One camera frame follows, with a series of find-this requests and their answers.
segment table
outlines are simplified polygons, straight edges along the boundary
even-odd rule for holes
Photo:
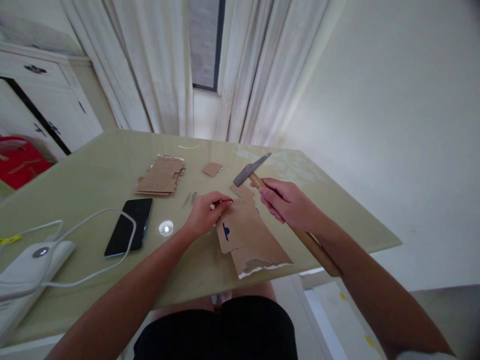
[[[65,332],[100,296],[168,238],[159,225],[170,220],[176,232],[190,214],[190,192],[199,195],[218,190],[234,198],[229,189],[245,165],[261,155],[272,156],[256,172],[260,177],[292,181],[328,216],[342,226],[369,253],[400,245],[400,240],[353,199],[305,154],[296,150],[201,140],[128,130],[107,131],[0,203],[0,237],[7,237],[54,220],[65,221],[64,231],[104,208],[121,209],[139,198],[133,190],[158,154],[184,159],[185,174],[173,195],[154,197],[144,246],[124,263],[72,288],[47,288],[23,319],[9,345]],[[208,162],[223,165],[215,177],[201,172]],[[229,289],[296,274],[319,267],[289,227],[279,223],[260,202],[260,215],[293,260],[293,266],[262,270],[238,279],[230,254],[220,251],[213,228],[187,250],[156,300],[155,307],[182,303]],[[73,282],[117,262],[104,250],[118,215],[108,212],[94,218],[67,240],[76,249],[54,281]],[[27,235],[5,247],[0,270],[27,246],[43,241],[47,232]]]

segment hammer head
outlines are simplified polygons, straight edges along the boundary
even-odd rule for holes
[[[239,187],[244,183],[245,180],[248,179],[252,173],[255,172],[259,168],[260,165],[264,163],[265,160],[269,158],[269,156],[272,155],[271,152],[267,152],[265,155],[263,155],[261,158],[259,158],[257,161],[255,161],[253,164],[248,164],[243,168],[242,171],[237,175],[235,180],[233,180],[233,183],[235,184],[236,187]]]

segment smartphone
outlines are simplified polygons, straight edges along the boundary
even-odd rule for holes
[[[128,200],[123,206],[123,212],[130,215],[136,222],[136,231],[133,236],[130,251],[136,251],[144,245],[147,226],[149,225],[150,212],[152,210],[152,198]],[[125,254],[129,246],[130,236],[134,229],[133,223],[125,216],[120,215],[115,229],[111,234],[110,241],[105,249],[105,256]]]

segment hammer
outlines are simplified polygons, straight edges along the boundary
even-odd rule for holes
[[[257,170],[260,165],[262,165],[264,161],[270,157],[270,155],[272,155],[272,153],[267,152],[254,163],[250,163],[245,166],[243,170],[240,171],[235,180],[233,180],[235,186],[239,187],[244,183],[247,178],[249,178],[257,189],[260,189],[260,187],[267,187],[267,185],[265,185],[262,179],[255,174],[255,170]],[[309,232],[297,229],[296,227],[290,225],[288,222],[287,225],[331,277],[342,276],[342,272],[340,271],[338,266],[327,254],[323,246],[320,245],[319,242],[315,240],[315,238]]]

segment black shorts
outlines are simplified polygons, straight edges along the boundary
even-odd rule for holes
[[[135,359],[297,359],[295,330],[276,302],[262,296],[226,301],[220,313],[186,310],[148,325]]]

